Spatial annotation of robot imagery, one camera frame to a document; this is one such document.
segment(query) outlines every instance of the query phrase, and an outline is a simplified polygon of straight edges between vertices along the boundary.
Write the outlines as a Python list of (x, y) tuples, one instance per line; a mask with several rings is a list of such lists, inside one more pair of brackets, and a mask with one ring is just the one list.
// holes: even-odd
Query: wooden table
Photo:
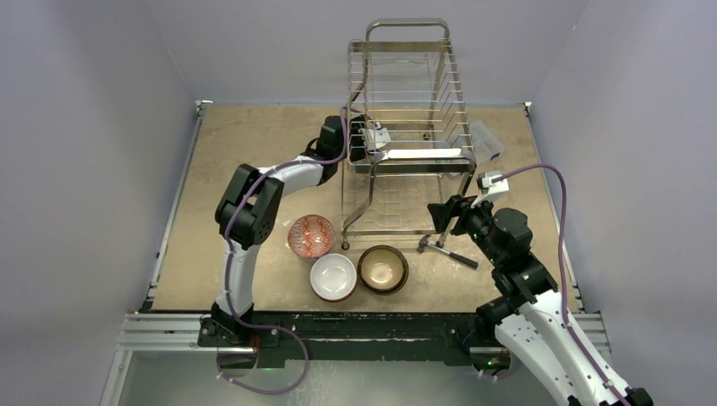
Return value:
[[(214, 211), (236, 166), (246, 162), (266, 167), (293, 159), (319, 135), (324, 118), (335, 114), (337, 107), (209, 107), (172, 225), (154, 309), (211, 307), (220, 289), (224, 261)], [(482, 120), (506, 146), (499, 158), (480, 165), (476, 173), (491, 169), (505, 173), (539, 161), (522, 108), (469, 108), (468, 119)], [(533, 252), (559, 282), (556, 223), (542, 175), (529, 171), (509, 182), (511, 193), (497, 202), (496, 209), (510, 206), (528, 215), (528, 225), (534, 233)], [(468, 194), (477, 193), (473, 182)], [(323, 203), (320, 210), (317, 201)], [(318, 299), (309, 285), (312, 263), (300, 260), (289, 250), (287, 231), (297, 218), (313, 213), (328, 218), (340, 238), (340, 205), (341, 171), (320, 187), (301, 190), (282, 200), (274, 231), (262, 245), (257, 261), (253, 286), (257, 310), (462, 312), (475, 311), (498, 297), (490, 277), (492, 266), (468, 237), (449, 236), (446, 247), (477, 260), (478, 270), (433, 251), (418, 254), (417, 236), (391, 242), (402, 250), (410, 265), (410, 278), (396, 294), (377, 296), (359, 286), (341, 303)], [(334, 251), (356, 264), (372, 244), (352, 244), (348, 251), (341, 251), (338, 245)], [(570, 297), (575, 309), (574, 297)]]

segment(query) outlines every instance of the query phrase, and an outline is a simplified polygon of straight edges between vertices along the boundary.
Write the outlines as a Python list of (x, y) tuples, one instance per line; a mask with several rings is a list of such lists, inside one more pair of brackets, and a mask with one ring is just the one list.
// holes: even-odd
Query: white bowl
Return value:
[(340, 302), (356, 290), (359, 277), (351, 260), (341, 254), (324, 255), (311, 267), (311, 288), (327, 302)]

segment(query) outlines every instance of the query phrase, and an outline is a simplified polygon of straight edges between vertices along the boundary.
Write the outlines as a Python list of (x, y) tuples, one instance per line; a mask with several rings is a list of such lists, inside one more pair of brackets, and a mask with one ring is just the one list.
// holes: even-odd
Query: white wall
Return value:
[(97, 404), (193, 99), (140, 0), (4, 2), (0, 55), (0, 404)]
[(146, 2), (195, 98), (342, 103), (347, 44), (370, 21), (435, 16), (452, 28), (466, 100), (515, 103), (534, 99), (588, 0)]
[(655, 404), (717, 394), (715, 19), (710, 1), (591, 1), (533, 104), (576, 278)]

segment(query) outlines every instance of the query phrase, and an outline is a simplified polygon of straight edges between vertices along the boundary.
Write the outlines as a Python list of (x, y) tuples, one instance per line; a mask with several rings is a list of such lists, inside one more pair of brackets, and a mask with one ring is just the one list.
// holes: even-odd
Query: brown bowl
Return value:
[(358, 277), (375, 294), (394, 294), (406, 284), (408, 261), (401, 251), (389, 245), (376, 245), (358, 259)]

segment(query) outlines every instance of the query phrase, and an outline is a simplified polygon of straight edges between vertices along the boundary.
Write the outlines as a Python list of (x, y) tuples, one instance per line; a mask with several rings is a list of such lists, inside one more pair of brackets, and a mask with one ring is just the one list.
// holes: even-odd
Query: dish rack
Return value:
[[(438, 41), (370, 40), (380, 27), (431, 26), (443, 29)], [(465, 195), (476, 167), (448, 24), (373, 21), (365, 41), (349, 43), (348, 67), (342, 248), (349, 236), (436, 234), (426, 205)], [(455, 193), (444, 195), (449, 187)]]

